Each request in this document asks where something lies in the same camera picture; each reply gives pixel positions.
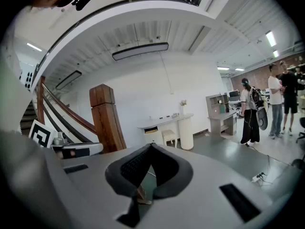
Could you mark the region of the dark stair steps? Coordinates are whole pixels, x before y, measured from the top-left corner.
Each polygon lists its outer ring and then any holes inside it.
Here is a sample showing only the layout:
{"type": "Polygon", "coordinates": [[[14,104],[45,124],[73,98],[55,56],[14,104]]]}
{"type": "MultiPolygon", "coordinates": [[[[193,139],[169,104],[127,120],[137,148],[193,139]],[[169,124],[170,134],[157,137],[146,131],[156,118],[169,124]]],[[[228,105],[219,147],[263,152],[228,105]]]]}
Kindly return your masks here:
{"type": "Polygon", "coordinates": [[[29,136],[31,126],[32,126],[34,120],[37,120],[36,109],[33,104],[33,101],[30,101],[30,103],[20,121],[20,129],[21,129],[22,135],[29,136]]]}

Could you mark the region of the white power strip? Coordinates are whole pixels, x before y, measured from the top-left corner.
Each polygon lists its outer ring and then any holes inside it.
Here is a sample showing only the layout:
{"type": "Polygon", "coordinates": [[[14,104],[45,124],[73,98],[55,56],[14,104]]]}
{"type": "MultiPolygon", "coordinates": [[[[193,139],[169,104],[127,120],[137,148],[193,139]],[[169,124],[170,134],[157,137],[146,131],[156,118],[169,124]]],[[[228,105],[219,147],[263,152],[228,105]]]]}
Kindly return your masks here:
{"type": "Polygon", "coordinates": [[[251,182],[252,183],[256,183],[258,181],[264,182],[264,177],[266,177],[266,176],[267,176],[267,174],[265,174],[264,172],[261,172],[261,173],[255,175],[254,177],[252,177],[252,181],[251,182]]]}

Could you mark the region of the white curved table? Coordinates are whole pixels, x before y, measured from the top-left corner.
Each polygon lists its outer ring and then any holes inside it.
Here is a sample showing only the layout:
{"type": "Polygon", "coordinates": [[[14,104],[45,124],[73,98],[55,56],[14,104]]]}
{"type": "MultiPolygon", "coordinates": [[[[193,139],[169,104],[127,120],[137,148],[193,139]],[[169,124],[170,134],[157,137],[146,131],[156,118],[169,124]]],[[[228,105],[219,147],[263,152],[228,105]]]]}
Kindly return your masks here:
{"type": "Polygon", "coordinates": [[[185,114],[176,118],[151,119],[139,124],[137,128],[141,129],[144,134],[144,129],[157,126],[159,130],[158,137],[156,139],[144,137],[144,139],[147,143],[156,143],[158,145],[164,145],[162,131],[172,130],[176,134],[177,142],[180,141],[181,148],[183,150],[191,150],[193,148],[192,117],[193,114],[185,114]]]}

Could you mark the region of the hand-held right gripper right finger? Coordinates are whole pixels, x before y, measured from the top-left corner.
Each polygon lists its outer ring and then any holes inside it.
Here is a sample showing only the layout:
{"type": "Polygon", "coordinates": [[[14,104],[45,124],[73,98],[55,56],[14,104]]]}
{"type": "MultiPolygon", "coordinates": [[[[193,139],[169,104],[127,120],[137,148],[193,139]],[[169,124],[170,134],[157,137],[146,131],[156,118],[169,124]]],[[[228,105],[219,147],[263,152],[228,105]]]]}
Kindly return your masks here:
{"type": "Polygon", "coordinates": [[[166,199],[179,195],[191,182],[191,164],[176,154],[152,143],[150,145],[151,166],[156,175],[154,199],[166,199]]]}

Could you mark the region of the cream stool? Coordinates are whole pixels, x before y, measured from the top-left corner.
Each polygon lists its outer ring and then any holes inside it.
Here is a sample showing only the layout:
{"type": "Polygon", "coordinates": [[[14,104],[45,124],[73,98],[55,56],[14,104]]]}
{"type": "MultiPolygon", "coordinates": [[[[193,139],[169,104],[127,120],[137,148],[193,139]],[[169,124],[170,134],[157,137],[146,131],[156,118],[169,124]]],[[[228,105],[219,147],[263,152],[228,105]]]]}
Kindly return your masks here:
{"type": "Polygon", "coordinates": [[[171,142],[173,144],[174,142],[174,147],[177,147],[177,137],[174,131],[172,130],[163,130],[162,131],[162,137],[163,137],[163,144],[166,146],[167,142],[171,142]]]}

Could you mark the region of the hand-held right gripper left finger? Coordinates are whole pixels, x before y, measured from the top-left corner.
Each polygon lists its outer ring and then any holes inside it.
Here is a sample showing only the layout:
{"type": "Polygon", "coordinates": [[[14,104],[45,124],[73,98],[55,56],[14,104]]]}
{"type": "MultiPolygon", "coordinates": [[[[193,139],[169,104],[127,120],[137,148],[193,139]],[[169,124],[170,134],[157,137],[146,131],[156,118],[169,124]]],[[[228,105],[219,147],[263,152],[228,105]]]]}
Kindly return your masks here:
{"type": "Polygon", "coordinates": [[[145,178],[153,160],[153,144],[128,148],[108,153],[105,179],[115,193],[126,197],[136,197],[137,190],[145,178]]]}

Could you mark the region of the black round stand base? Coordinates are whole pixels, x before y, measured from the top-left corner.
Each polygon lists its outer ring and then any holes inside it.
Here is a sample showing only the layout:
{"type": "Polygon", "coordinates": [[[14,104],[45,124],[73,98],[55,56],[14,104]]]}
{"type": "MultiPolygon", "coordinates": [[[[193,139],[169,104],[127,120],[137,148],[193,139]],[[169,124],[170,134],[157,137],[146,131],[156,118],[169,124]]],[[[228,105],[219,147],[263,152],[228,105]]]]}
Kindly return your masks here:
{"type": "Polygon", "coordinates": [[[292,164],[293,167],[296,167],[302,171],[305,171],[305,161],[302,159],[295,159],[293,160],[292,164]]]}

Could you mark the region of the wooden stair handrail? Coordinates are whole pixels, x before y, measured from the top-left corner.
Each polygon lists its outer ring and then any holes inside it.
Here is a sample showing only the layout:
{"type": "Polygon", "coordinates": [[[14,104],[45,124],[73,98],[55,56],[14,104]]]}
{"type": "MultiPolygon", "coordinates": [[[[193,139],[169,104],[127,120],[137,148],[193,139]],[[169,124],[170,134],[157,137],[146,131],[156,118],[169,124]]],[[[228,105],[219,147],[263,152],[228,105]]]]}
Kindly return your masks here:
{"type": "Polygon", "coordinates": [[[72,135],[74,135],[78,140],[80,140],[83,143],[92,143],[92,141],[90,139],[88,139],[83,134],[81,134],[79,131],[77,131],[71,124],[69,124],[59,114],[59,112],[49,102],[49,100],[45,96],[44,92],[46,91],[46,93],[60,107],[60,109],[63,110],[75,122],[80,124],[85,129],[89,130],[93,134],[96,134],[94,125],[89,123],[82,117],[80,117],[78,114],[76,114],[74,111],[72,111],[69,107],[67,107],[67,105],[65,105],[58,97],[56,97],[56,95],[46,86],[44,76],[40,77],[37,88],[38,88],[38,90],[36,91],[36,94],[37,94],[38,121],[41,122],[42,124],[45,124],[44,115],[43,115],[44,113],[47,113],[47,110],[44,110],[44,102],[45,102],[47,104],[47,106],[50,108],[50,110],[53,112],[53,114],[56,116],[56,118],[66,127],[66,129],[68,131],[70,131],[70,133],[72,135]]]}

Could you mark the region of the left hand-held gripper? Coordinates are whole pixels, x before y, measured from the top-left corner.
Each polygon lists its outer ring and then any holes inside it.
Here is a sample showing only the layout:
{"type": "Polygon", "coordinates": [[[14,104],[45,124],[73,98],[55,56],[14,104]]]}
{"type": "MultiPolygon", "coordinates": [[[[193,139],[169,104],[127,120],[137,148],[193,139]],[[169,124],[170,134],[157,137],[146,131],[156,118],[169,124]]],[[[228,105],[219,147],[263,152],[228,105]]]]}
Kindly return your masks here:
{"type": "Polygon", "coordinates": [[[92,156],[103,152],[101,143],[71,142],[64,132],[56,132],[37,120],[31,126],[29,138],[40,147],[53,150],[60,159],[92,156]]]}

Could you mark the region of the long black-rimmed ceiling lamp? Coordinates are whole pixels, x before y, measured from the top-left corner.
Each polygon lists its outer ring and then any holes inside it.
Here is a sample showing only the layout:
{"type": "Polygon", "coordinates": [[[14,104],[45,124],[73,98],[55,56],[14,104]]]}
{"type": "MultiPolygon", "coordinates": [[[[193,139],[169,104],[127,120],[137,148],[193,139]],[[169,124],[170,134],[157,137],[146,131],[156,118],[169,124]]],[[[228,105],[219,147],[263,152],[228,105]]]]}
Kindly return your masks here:
{"type": "Polygon", "coordinates": [[[125,58],[137,56],[140,54],[166,51],[168,50],[168,48],[169,48],[169,43],[167,42],[151,43],[151,44],[135,46],[118,52],[114,52],[112,54],[112,58],[115,61],[118,61],[125,58]]]}
{"type": "Polygon", "coordinates": [[[62,90],[63,88],[65,88],[67,85],[69,85],[71,82],[73,82],[74,80],[76,80],[77,78],[79,78],[80,76],[82,76],[82,73],[80,71],[74,71],[71,74],[69,74],[66,78],[64,78],[56,87],[56,90],[62,90]]]}

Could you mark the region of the white board with black dots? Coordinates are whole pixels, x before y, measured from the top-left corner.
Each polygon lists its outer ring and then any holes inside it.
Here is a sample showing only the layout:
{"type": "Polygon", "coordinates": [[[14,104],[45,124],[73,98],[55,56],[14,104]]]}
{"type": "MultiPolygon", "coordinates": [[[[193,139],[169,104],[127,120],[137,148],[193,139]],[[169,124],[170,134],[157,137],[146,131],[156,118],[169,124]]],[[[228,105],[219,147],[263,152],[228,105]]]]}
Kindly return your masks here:
{"type": "Polygon", "coordinates": [[[30,91],[33,80],[33,71],[22,71],[19,80],[26,88],[26,90],[30,91]]]}

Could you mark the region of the wooden stool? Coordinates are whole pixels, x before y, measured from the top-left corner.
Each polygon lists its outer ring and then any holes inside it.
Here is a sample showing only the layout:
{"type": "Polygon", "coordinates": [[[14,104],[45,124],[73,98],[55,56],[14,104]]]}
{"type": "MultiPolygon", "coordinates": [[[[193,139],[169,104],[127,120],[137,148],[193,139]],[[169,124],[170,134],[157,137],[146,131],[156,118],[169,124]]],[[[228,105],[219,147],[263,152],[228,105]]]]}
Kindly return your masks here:
{"type": "Polygon", "coordinates": [[[157,126],[144,129],[144,137],[150,139],[156,139],[159,135],[157,126]]]}

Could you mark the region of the grey shelf desk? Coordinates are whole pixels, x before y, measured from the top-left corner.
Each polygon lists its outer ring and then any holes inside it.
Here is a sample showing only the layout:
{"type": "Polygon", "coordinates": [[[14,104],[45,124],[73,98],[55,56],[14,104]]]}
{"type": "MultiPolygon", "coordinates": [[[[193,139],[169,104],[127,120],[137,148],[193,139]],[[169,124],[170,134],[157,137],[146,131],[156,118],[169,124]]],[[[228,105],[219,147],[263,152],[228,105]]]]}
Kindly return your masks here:
{"type": "Polygon", "coordinates": [[[206,97],[208,118],[210,119],[211,133],[213,135],[235,135],[237,129],[237,114],[229,106],[227,94],[216,94],[206,97]],[[219,113],[219,105],[224,104],[226,113],[219,113]]]}

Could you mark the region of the wooden newel post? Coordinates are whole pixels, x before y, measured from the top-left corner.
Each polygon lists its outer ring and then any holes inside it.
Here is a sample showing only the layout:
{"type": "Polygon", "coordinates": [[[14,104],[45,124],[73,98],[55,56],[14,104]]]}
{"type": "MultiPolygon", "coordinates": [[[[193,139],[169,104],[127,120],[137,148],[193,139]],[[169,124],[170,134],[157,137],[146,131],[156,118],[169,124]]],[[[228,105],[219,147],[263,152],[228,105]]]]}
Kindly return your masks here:
{"type": "Polygon", "coordinates": [[[103,145],[103,152],[126,149],[113,89],[101,84],[90,89],[89,95],[94,127],[99,142],[103,145]]]}

